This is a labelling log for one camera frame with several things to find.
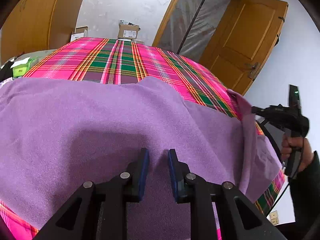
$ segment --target finger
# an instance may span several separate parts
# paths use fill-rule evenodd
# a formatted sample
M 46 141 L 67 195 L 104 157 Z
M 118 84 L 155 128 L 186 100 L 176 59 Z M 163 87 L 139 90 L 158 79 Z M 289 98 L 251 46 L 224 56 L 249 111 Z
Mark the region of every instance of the finger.
M 282 147 L 290 147 L 287 138 L 284 138 L 284 139 L 282 140 Z
M 287 147 L 287 148 L 284 147 L 284 148 L 281 149 L 280 152 L 281 152 L 282 155 L 291 154 L 292 153 L 292 149 L 290 147 Z
M 302 137 L 288 137 L 288 143 L 290 146 L 301 148 L 303 145 L 303 138 Z
M 284 162 L 285 160 L 287 160 L 290 157 L 290 154 L 283 154 L 281 155 L 281 160 Z

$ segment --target triangular cutout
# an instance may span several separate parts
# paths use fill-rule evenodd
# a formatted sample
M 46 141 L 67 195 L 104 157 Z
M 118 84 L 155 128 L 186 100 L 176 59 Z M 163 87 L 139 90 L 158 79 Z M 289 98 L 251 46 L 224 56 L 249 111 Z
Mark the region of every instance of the triangular cutout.
M 250 230 L 262 225 L 262 221 L 247 207 L 240 198 L 235 199 L 244 229 Z
M 66 230 L 73 230 L 81 202 L 82 198 L 77 198 L 68 208 L 68 210 L 62 215 L 62 217 L 57 221 L 56 226 L 65 228 Z

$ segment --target plaid bedspread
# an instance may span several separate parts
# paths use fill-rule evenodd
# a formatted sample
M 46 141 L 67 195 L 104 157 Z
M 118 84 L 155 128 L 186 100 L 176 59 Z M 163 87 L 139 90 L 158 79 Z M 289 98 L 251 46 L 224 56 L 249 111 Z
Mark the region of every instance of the plaid bedspread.
M 126 84 L 137 83 L 148 75 L 170 84 L 185 100 L 241 119 L 236 102 L 226 93 L 227 88 L 205 67 L 172 52 L 128 41 L 75 40 L 44 58 L 25 77 Z M 258 126 L 257 132 L 263 134 Z M 280 171 L 255 203 L 262 213 L 269 211 L 283 183 L 284 174 Z M 2 202 L 0 214 L 17 240 L 30 240 L 37 233 L 37 229 L 21 220 Z

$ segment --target device handle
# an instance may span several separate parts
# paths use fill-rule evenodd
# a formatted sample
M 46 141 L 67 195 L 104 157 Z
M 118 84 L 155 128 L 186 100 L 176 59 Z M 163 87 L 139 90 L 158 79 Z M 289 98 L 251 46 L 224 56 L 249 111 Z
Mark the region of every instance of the device handle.
M 291 131 L 286 129 L 286 135 L 289 137 L 301 137 L 299 132 Z M 302 148 L 300 147 L 291 147 L 292 152 L 288 158 L 287 166 L 285 168 L 284 174 L 289 178 L 295 179 L 297 177 L 297 170 L 299 168 L 300 160 L 302 157 Z

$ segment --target person's arm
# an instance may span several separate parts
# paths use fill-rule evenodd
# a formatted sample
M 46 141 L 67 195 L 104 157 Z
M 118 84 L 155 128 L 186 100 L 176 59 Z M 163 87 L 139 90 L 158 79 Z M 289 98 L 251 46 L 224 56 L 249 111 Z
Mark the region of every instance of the person's arm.
M 302 143 L 301 137 L 284 137 L 281 150 L 283 160 L 290 156 L 291 147 L 302 147 Z M 289 178 L 289 182 L 296 226 L 307 232 L 320 214 L 320 163 L 318 154 L 311 151 L 307 139 L 304 139 L 304 151 L 297 178 Z

